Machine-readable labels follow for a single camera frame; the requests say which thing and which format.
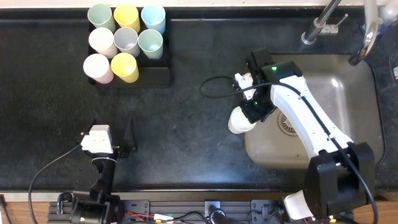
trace yellow cup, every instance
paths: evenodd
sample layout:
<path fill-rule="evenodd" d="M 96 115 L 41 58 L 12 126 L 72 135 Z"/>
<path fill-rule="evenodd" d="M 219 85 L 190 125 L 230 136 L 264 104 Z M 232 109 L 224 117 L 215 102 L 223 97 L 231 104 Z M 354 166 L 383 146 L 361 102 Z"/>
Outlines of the yellow cup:
<path fill-rule="evenodd" d="M 113 12 L 114 20 L 118 22 L 120 27 L 130 27 L 139 32 L 139 14 L 133 4 L 123 4 L 118 6 Z"/>
<path fill-rule="evenodd" d="M 127 83 L 133 83 L 138 79 L 136 59 L 129 53 L 117 54 L 111 62 L 112 72 Z"/>

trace black tray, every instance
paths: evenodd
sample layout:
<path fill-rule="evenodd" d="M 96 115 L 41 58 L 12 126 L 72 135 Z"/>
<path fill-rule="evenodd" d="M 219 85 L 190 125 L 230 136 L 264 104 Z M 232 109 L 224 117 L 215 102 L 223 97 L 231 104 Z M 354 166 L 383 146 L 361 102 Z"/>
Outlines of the black tray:
<path fill-rule="evenodd" d="M 147 27 L 140 18 L 141 29 L 138 34 L 146 30 Z M 119 24 L 115 21 L 116 30 L 120 28 Z M 101 84 L 94 79 L 88 77 L 88 83 L 101 88 L 167 88 L 171 83 L 170 76 L 170 50 L 169 50 L 169 38 L 167 30 L 168 21 L 166 21 L 166 31 L 162 34 L 163 37 L 163 55 L 160 59 L 149 59 L 145 53 L 140 49 L 140 54 L 136 57 L 137 67 L 139 71 L 139 78 L 134 83 L 126 83 L 117 75 L 114 76 L 113 80 L 108 84 Z M 89 33 L 96 27 L 90 23 Z M 88 45 L 88 55 L 96 54 L 90 45 Z"/>

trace sink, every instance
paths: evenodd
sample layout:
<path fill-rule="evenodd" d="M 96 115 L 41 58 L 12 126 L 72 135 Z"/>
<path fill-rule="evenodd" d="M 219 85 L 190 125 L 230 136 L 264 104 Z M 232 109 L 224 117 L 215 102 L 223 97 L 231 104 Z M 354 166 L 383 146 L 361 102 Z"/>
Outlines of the sink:
<path fill-rule="evenodd" d="M 375 163 L 384 155 L 376 87 L 371 67 L 348 63 L 349 55 L 273 55 L 275 62 L 294 61 L 330 119 L 354 142 L 367 142 Z M 307 168 L 309 158 L 294 128 L 276 109 L 245 133 L 246 151 L 269 168 Z"/>

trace faucet base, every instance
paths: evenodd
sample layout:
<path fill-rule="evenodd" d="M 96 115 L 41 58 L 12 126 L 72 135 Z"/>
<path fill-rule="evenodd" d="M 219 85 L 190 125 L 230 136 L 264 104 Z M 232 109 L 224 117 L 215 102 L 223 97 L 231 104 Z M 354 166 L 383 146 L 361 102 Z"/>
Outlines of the faucet base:
<path fill-rule="evenodd" d="M 306 40 L 306 39 L 305 39 L 305 32 L 304 32 L 304 33 L 301 35 L 301 40 L 302 40 L 302 42 L 303 42 L 304 44 L 312 45 L 312 44 L 315 43 L 315 41 L 316 41 L 317 39 L 315 38 L 313 41 L 308 41 L 308 40 Z"/>

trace sink drain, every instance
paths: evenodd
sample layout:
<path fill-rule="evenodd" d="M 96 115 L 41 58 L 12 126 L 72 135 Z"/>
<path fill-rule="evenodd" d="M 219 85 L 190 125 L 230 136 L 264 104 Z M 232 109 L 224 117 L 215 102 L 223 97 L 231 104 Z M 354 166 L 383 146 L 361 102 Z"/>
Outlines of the sink drain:
<path fill-rule="evenodd" d="M 280 112 L 278 115 L 278 126 L 279 129 L 285 134 L 289 136 L 297 136 L 297 133 L 294 131 L 292 124 L 282 112 Z"/>

